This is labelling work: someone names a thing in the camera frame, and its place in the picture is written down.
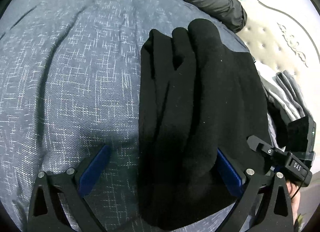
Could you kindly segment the person's right hand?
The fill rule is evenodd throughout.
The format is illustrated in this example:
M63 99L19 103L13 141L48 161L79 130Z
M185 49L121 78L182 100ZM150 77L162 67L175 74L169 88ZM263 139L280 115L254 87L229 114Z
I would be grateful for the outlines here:
M289 196L291 198L292 216L293 221L295 222L298 217L298 209L300 204L300 190L299 186L296 186L290 181L286 182L286 186L289 192Z

